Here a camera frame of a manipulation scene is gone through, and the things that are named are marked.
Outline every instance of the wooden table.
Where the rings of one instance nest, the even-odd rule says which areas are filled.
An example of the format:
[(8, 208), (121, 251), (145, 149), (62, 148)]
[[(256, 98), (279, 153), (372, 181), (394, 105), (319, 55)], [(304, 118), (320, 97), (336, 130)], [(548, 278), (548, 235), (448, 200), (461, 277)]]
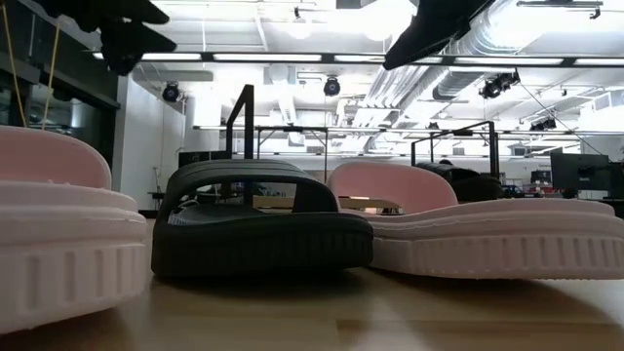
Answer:
[(0, 336), (1, 351), (624, 350), (624, 281), (152, 280), (140, 298)]

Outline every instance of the metal frame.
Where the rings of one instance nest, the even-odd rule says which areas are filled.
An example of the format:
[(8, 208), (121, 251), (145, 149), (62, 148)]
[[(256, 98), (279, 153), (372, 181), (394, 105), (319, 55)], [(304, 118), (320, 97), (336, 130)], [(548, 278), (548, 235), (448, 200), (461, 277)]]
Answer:
[[(230, 158), (232, 158), (232, 142), (234, 140), (234, 121), (243, 107), (245, 107), (245, 159), (251, 160), (254, 157), (254, 103), (254, 86), (246, 84), (234, 104), (225, 128), (225, 151)], [(230, 190), (229, 184), (223, 186), (224, 193), (227, 194)], [(243, 187), (243, 203), (250, 206), (254, 204), (252, 185), (248, 182)]]
[[(213, 63), (291, 63), (291, 64), (373, 64), (384, 63), (384, 54), (348, 54), (348, 53), (273, 53), (273, 52), (175, 52), (175, 53), (148, 53), (148, 54), (194, 54), (197, 59), (158, 58), (143, 59), (143, 62), (213, 62)], [(254, 55), (258, 59), (232, 58), (217, 59), (216, 55)], [(279, 56), (301, 56), (301, 59), (283, 59)], [(432, 55), (427, 58), (409, 63), (420, 66), (446, 67), (496, 67), (496, 68), (624, 68), (622, 57), (592, 57), (592, 56), (445, 56)]]
[[(303, 133), (303, 132), (312, 132), (312, 135), (318, 139), (323, 146), (325, 146), (325, 170), (324, 170), (324, 180), (327, 181), (328, 180), (328, 144), (330, 141), (330, 131), (329, 128), (327, 127), (298, 127), (298, 126), (284, 126), (284, 127), (255, 127), (255, 129), (257, 130), (257, 149), (256, 149), (256, 158), (260, 158), (260, 146), (268, 139), (270, 138), (273, 133), (275, 133), (276, 131), (281, 131), (281, 132), (285, 132), (285, 133)], [(271, 133), (269, 134), (269, 136), (267, 136), (265, 139), (260, 140), (260, 134), (262, 133), (262, 131), (271, 131)], [(325, 141), (322, 141), (315, 132), (321, 132), (321, 133), (325, 133)]]
[(471, 131), (472, 128), (485, 126), (485, 125), (487, 125), (487, 128), (488, 128), (487, 134), (489, 135), (489, 139), (488, 139), (489, 172), (491, 173), (491, 176), (495, 178), (499, 178), (500, 177), (500, 160), (498, 159), (498, 133), (494, 129), (494, 122), (492, 121), (485, 121), (485, 122), (477, 123), (468, 127), (457, 129), (457, 130), (444, 131), (444, 132), (438, 132), (438, 133), (432, 132), (429, 137), (413, 141), (411, 143), (411, 165), (413, 167), (416, 166), (416, 144), (417, 143), (422, 142), (424, 140), (429, 140), (431, 162), (434, 162), (433, 140), (435, 138), (448, 136), (448, 135), (469, 136), (475, 132), (475, 131)]

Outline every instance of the white wall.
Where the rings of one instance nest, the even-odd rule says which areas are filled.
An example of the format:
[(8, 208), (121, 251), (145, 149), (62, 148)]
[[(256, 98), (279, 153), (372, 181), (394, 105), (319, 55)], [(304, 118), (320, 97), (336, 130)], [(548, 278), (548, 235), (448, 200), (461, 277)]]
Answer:
[(133, 197), (140, 210), (154, 208), (148, 192), (163, 190), (177, 170), (185, 117), (132, 78), (119, 78), (113, 189)]

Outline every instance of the computer monitor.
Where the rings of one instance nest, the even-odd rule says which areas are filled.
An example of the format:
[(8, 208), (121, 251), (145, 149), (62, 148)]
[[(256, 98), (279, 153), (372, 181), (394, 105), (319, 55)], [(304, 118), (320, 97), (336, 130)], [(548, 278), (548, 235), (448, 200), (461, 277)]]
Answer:
[(610, 190), (608, 157), (554, 153), (550, 155), (553, 187), (575, 190)]
[(231, 158), (232, 156), (226, 151), (180, 152), (177, 159), (177, 166), (184, 167), (195, 162), (228, 160)]
[(612, 199), (624, 199), (624, 168), (621, 162), (609, 163), (611, 175), (611, 188), (609, 197)]

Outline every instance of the foam sole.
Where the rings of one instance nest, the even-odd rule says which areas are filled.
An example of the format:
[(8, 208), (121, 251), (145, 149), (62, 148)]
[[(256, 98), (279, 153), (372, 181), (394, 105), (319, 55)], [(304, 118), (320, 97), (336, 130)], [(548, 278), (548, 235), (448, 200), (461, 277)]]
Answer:
[(139, 295), (142, 242), (0, 248), (0, 333), (32, 329), (113, 307)]
[(372, 260), (372, 228), (349, 214), (287, 214), (154, 227), (152, 271), (206, 277), (339, 270)]
[(603, 214), (556, 212), (373, 222), (371, 266), (466, 279), (624, 279), (623, 223)]

